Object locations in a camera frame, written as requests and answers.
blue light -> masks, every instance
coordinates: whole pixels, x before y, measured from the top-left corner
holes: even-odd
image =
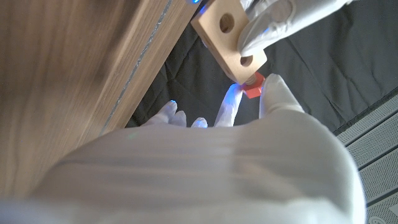
[[[200,11],[199,11],[199,13],[202,15],[203,13],[205,13],[206,12],[206,5],[204,5],[201,9],[200,9]]]

white glove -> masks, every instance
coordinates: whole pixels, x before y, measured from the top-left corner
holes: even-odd
[[[241,0],[250,23],[238,50],[248,57],[330,15],[352,0]]]
[[[241,99],[241,87],[238,84],[231,85],[220,106],[220,110],[215,121],[215,127],[232,127],[234,125],[235,116],[238,112]],[[152,124],[172,124],[181,127],[187,127],[187,116],[185,115],[184,111],[176,111],[177,103],[174,100],[169,101],[155,116],[151,117],[142,126],[148,126]],[[206,119],[196,119],[191,128],[207,128]]]
[[[177,111],[177,103],[174,100],[169,101],[160,109],[160,111],[151,117],[142,126],[148,126],[152,124],[172,124],[181,127],[187,127],[187,115],[184,111]],[[207,128],[207,121],[205,118],[196,119],[191,128]]]

hole in wooden block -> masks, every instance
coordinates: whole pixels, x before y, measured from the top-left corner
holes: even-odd
[[[226,13],[220,19],[220,29],[223,33],[227,34],[231,32],[232,28],[235,26],[234,17]]]
[[[248,57],[241,57],[241,65],[242,66],[249,66],[251,62],[253,61],[253,56],[248,56]]]

fingertip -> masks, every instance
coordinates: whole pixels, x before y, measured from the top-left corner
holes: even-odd
[[[208,125],[205,118],[198,118],[193,122],[191,128],[207,128],[207,126]]]

wooden block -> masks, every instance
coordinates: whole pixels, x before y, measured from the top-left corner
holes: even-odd
[[[249,19],[239,0],[210,0],[191,21],[225,74],[243,84],[267,61],[263,50],[241,57],[237,44]]]

